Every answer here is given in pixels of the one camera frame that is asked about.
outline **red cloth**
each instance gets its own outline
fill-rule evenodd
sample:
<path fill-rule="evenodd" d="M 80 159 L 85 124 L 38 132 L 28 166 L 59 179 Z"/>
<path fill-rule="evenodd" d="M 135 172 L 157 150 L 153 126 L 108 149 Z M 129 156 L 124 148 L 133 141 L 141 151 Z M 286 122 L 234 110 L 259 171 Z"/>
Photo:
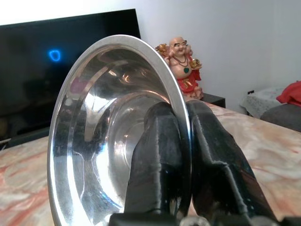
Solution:
<path fill-rule="evenodd" d="M 280 103 L 288 103 L 301 107 L 301 81 L 290 84 L 276 98 Z"/>

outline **gray cushion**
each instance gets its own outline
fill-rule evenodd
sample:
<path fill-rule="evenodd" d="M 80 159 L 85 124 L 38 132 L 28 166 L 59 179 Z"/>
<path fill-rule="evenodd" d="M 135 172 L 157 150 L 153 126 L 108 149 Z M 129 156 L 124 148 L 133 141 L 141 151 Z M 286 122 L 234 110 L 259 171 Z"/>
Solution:
<path fill-rule="evenodd" d="M 301 132 L 301 107 L 285 104 L 267 110 L 261 120 Z"/>

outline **white lace cloth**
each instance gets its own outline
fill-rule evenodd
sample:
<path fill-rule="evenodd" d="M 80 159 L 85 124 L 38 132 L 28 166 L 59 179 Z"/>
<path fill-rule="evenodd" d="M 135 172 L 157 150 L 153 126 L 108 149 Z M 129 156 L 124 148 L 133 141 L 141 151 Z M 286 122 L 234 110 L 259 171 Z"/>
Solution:
<path fill-rule="evenodd" d="M 260 118 L 267 110 L 281 105 L 276 97 L 281 95 L 283 87 L 272 87 L 257 91 L 244 97 L 240 106 L 244 107 L 254 118 Z"/>

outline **black shelf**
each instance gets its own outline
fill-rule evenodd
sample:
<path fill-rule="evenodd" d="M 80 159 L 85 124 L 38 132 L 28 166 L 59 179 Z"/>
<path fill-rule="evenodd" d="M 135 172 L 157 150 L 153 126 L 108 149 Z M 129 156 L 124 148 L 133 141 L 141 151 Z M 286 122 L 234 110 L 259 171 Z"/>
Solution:
<path fill-rule="evenodd" d="M 201 100 L 219 107 L 226 108 L 226 99 L 224 97 L 204 93 L 204 97 Z"/>

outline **green pendant necklace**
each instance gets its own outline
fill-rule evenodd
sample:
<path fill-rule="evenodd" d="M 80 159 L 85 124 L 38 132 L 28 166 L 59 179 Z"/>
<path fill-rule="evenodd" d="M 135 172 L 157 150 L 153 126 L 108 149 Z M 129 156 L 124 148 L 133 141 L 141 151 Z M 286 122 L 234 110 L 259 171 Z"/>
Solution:
<path fill-rule="evenodd" d="M 188 66 L 188 59 L 187 57 L 185 56 L 185 60 L 183 62 L 181 62 L 178 58 L 176 57 L 173 57 L 178 63 L 179 65 L 181 65 L 182 67 L 184 67 L 184 73 L 188 73 L 189 72 L 189 68 L 187 67 Z"/>

